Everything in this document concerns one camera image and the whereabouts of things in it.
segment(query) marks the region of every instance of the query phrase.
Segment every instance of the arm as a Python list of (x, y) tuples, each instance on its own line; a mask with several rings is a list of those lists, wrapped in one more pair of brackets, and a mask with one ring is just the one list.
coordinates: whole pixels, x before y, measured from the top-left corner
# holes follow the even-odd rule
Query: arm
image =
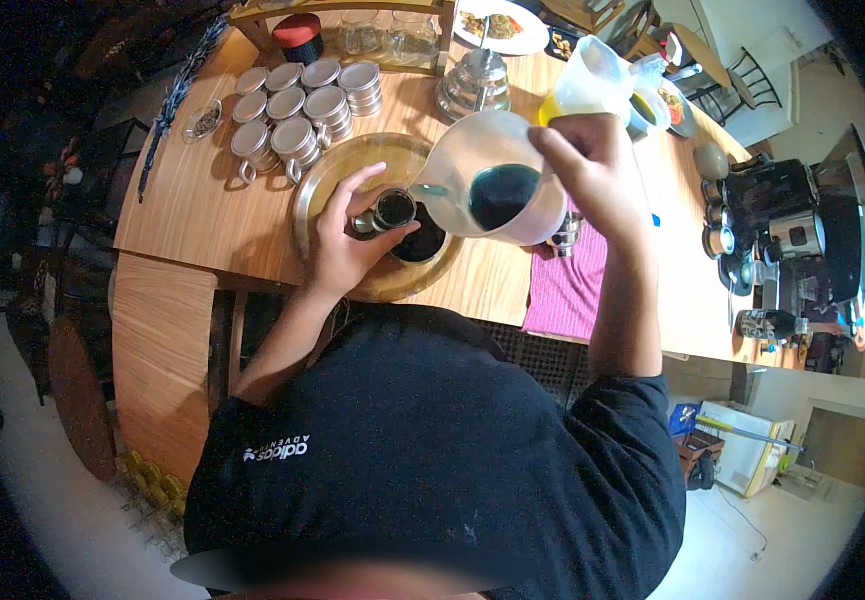
[(350, 174), (335, 187), (316, 219), (306, 284), (289, 298), (256, 357), (235, 382), (233, 396), (261, 404), (296, 375), (305, 366), (326, 319), (342, 296), (362, 282), (379, 258), (419, 228), (419, 223), (413, 221), (368, 242), (345, 233), (349, 218), (370, 207), (383, 189), (359, 193), (356, 188), (384, 170), (385, 163), (379, 162)]
[(662, 352), (652, 217), (625, 128), (610, 114), (577, 114), (533, 127), (529, 139), (608, 245), (589, 342), (591, 375), (657, 376)]

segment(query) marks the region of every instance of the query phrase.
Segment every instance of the white plate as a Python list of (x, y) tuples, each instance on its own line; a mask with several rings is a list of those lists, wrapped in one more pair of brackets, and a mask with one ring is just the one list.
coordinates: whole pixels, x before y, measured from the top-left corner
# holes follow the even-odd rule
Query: white plate
[(537, 16), (518, 4), (505, 0), (459, 0), (460, 14), (455, 16), (455, 26), (452, 31), (463, 41), (469, 42), (475, 48), (479, 47), (482, 38), (469, 33), (462, 27), (462, 14), (472, 13), (475, 18), (486, 18), (489, 15), (506, 15), (519, 23), (522, 30), (510, 39), (492, 39), (487, 37), (486, 48), (499, 54), (525, 56), (542, 52), (549, 43), (549, 30), (546, 24)]

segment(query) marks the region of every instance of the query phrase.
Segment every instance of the kitchen counter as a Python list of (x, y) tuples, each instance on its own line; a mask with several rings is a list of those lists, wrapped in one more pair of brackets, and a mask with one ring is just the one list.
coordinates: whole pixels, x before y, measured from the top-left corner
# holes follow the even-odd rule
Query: kitchen counter
[[(321, 13), (324, 30), (338, 14)], [(450, 68), (468, 48), (453, 41)], [(507, 56), (514, 112), (533, 122), (564, 62), (545, 54)], [(224, 33), (160, 143), (143, 202), (133, 174), (119, 223), (120, 250), (113, 313), (116, 405), (126, 445), (188, 482), (208, 428), (205, 382), (213, 293), (224, 287), (301, 282), (290, 240), (294, 186), (278, 167), (244, 186), (229, 150), (234, 83), (264, 61), (238, 30)], [(449, 126), (433, 100), (436, 78), (382, 73), (381, 112), (354, 119), (353, 136), (399, 132), (434, 143)], [(223, 101), (223, 123), (189, 142), (186, 119), (210, 98)], [(662, 221), (660, 326), (664, 351), (769, 366), (793, 366), (789, 356), (760, 356), (727, 323), (727, 292), (700, 243), (704, 201), (692, 149), (715, 140), (735, 161), (748, 153), (701, 112), (699, 135), (685, 140), (654, 134), (636, 144), (652, 212)], [(470, 239), (450, 270), (404, 303), (441, 306), (467, 317), (520, 326), (529, 290), (531, 254), (523, 248)], [(736, 297), (734, 308), (750, 308)]]

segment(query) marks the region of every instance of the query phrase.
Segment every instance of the hand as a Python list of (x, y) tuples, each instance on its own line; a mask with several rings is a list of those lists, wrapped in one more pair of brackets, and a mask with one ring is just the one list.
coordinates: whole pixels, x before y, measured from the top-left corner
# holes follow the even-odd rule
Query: hand
[(311, 291), (338, 302), (362, 282), (379, 258), (419, 228), (419, 222), (412, 221), (405, 227), (381, 233), (367, 242), (346, 234), (349, 219), (362, 214), (376, 202), (380, 192), (392, 187), (386, 185), (368, 192), (356, 191), (368, 178), (382, 171), (385, 171), (385, 163), (378, 162), (344, 178), (335, 186), (326, 208), (316, 218), (311, 244), (311, 269), (306, 280)]
[(610, 245), (634, 249), (652, 237), (652, 213), (632, 141), (616, 116), (556, 117), (548, 127), (531, 127), (529, 141)]

